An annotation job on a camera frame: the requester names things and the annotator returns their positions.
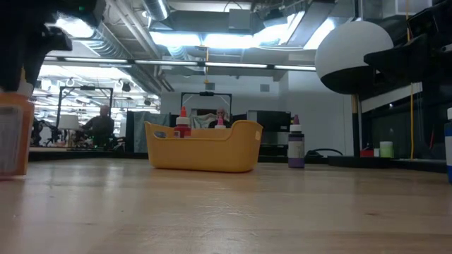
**orange container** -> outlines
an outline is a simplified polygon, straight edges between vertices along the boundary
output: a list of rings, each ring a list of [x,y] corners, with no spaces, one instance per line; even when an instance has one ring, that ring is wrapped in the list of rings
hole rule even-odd
[[[0,107],[17,107],[22,111],[22,126],[19,126],[21,130],[20,140],[18,142],[19,151],[16,159],[16,168],[0,169],[0,175],[25,175],[27,174],[28,168],[28,150],[30,147],[30,136],[35,106],[28,101],[28,97],[25,95],[7,92],[0,94]]]
[[[237,121],[231,129],[192,129],[190,138],[174,138],[174,129],[166,126],[145,122],[145,127],[155,168],[242,173],[257,163],[262,126],[254,121]]]

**white bottle cap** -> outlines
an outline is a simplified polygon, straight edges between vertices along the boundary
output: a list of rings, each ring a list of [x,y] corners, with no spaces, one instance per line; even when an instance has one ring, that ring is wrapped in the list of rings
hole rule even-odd
[[[176,118],[176,125],[179,125],[179,124],[190,125],[190,118],[188,118],[188,117]]]
[[[19,95],[23,95],[23,96],[26,96],[26,97],[30,98],[32,96],[32,94],[33,94],[33,85],[22,81],[19,84],[19,88],[17,89],[17,93]]]
[[[302,132],[302,125],[301,124],[292,124],[290,126],[290,132],[294,132],[294,131]]]

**purple bottle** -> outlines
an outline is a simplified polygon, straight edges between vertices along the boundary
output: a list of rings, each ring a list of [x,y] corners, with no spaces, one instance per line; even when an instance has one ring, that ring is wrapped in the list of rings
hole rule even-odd
[[[304,134],[299,124],[298,115],[294,116],[294,122],[290,126],[289,149],[287,150],[289,167],[304,169]]]

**red bottle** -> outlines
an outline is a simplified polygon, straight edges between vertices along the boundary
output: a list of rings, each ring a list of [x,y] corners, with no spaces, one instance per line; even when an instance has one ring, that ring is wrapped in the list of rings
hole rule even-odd
[[[176,118],[176,127],[174,128],[175,138],[190,138],[191,128],[190,119],[186,117],[185,106],[182,106],[181,115]]]

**yellow plastic basket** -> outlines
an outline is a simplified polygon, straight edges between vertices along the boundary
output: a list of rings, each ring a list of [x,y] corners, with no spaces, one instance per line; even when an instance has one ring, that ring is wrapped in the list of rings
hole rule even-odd
[[[145,127],[155,168],[242,173],[257,163],[262,126],[253,121],[237,121],[231,129],[193,129],[190,138],[174,138],[174,129],[166,126],[145,122]]]

